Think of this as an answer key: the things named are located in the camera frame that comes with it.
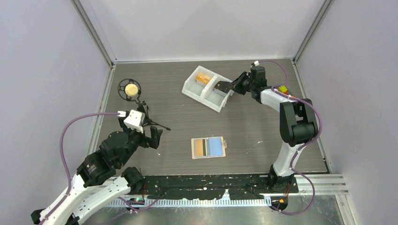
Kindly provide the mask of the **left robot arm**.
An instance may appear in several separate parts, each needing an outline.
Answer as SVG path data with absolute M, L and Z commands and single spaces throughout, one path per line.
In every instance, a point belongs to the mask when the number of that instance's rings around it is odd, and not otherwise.
M 135 167 L 127 167 L 111 184 L 113 177 L 139 148 L 157 149 L 162 130 L 150 127 L 150 137 L 130 128 L 112 132 L 99 150 L 88 155 L 66 188 L 47 208 L 31 214 L 35 225 L 82 225 L 96 211 L 129 192 L 139 194 L 144 188 L 143 175 Z

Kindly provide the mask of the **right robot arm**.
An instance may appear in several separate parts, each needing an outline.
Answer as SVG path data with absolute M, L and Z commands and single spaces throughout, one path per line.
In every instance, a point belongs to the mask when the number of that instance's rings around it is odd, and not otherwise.
M 281 192 L 292 183 L 302 150 L 320 132 L 312 101 L 286 95 L 275 86 L 268 86 L 262 66 L 251 67 L 249 72 L 243 72 L 225 87 L 241 95 L 250 93 L 257 102 L 279 112 L 279 132 L 283 143 L 277 160 L 270 167 L 266 183 L 268 189 Z

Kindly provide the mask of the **beige card holder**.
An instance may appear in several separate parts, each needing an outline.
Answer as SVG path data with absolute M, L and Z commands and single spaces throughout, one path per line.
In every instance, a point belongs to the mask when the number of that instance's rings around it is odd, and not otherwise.
M 204 137 L 207 140 L 207 156 L 206 157 L 195 157 L 194 156 L 194 140 L 202 138 L 191 139 L 191 157 L 192 159 L 203 159 L 203 158 L 221 158 L 226 156 L 227 143 L 222 136 Z

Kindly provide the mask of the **gold VIP credit card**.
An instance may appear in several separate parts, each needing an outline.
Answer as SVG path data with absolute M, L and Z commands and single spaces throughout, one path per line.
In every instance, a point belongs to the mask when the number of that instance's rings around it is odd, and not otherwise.
M 196 158 L 206 157 L 207 156 L 207 140 L 195 139 L 194 140 L 194 156 Z

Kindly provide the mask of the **black credit card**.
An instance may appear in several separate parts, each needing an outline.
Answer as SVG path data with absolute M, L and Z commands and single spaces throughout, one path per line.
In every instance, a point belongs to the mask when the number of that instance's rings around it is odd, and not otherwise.
M 233 90 L 233 83 L 227 81 L 219 81 L 214 88 L 216 90 L 222 91 L 224 93 L 228 93 L 229 91 Z

